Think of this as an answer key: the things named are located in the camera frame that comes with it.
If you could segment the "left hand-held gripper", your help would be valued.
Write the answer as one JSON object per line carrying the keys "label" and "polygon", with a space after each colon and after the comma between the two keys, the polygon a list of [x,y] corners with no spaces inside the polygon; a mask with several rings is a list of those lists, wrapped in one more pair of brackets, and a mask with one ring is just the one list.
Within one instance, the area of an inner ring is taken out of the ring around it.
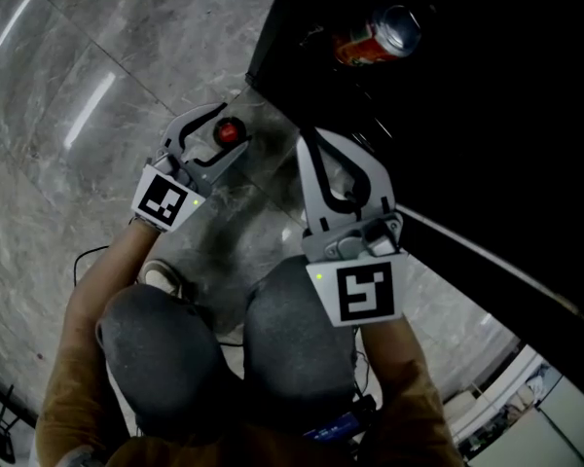
{"label": "left hand-held gripper", "polygon": [[136,218],[162,233],[174,232],[206,202],[207,183],[218,180],[248,148],[251,138],[226,145],[208,161],[178,158],[186,150],[186,138],[226,107],[226,102],[205,104],[171,121],[163,135],[163,151],[143,167],[130,206]]}

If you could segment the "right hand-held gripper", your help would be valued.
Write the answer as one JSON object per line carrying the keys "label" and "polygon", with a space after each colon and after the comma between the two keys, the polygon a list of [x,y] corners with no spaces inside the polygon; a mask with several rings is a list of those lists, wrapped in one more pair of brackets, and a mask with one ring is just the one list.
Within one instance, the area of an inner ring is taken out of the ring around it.
{"label": "right hand-held gripper", "polygon": [[[331,193],[319,146],[354,179],[354,201]],[[306,270],[332,325],[400,318],[407,257],[399,246],[402,216],[387,214],[395,208],[388,171],[355,142],[322,128],[301,130],[296,155],[311,233],[302,242]],[[369,220],[332,230],[332,211]]]}

